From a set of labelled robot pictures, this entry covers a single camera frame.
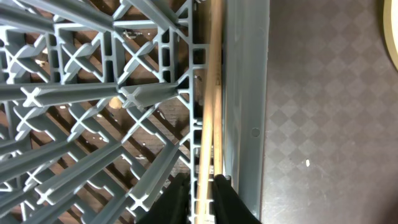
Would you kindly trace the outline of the wooden chopstick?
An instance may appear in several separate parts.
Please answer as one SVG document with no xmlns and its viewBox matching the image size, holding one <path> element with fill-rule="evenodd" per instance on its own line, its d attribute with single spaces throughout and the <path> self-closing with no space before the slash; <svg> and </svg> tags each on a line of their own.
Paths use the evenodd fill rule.
<svg viewBox="0 0 398 224">
<path fill-rule="evenodd" d="M 221 64 L 215 70 L 214 116 L 213 116 L 213 165 L 214 175 L 223 173 L 223 131 L 222 131 L 222 74 Z"/>
<path fill-rule="evenodd" d="M 201 135 L 200 165 L 198 174 L 197 207 L 195 223 L 205 223 L 208 216 L 208 194 L 210 163 L 213 163 L 213 116 L 215 70 L 222 64 L 223 1 L 210 2 L 210 44 L 208 49 L 208 70 L 205 80 L 203 105 L 203 128 Z"/>
</svg>

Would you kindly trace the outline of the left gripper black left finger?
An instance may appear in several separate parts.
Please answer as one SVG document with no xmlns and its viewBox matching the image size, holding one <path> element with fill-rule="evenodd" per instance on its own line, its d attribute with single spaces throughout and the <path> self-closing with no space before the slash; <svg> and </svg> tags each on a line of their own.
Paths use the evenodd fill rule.
<svg viewBox="0 0 398 224">
<path fill-rule="evenodd" d="M 179 173 L 137 224 L 186 224 L 190 176 Z"/>
</svg>

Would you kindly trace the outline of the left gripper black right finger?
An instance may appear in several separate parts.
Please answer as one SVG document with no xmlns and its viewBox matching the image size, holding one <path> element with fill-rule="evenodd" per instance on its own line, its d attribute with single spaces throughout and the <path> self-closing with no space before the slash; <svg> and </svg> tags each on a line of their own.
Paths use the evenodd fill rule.
<svg viewBox="0 0 398 224">
<path fill-rule="evenodd" d="M 217 224 L 261 224 L 245 206 L 224 175 L 215 176 L 212 183 L 212 195 Z"/>
</svg>

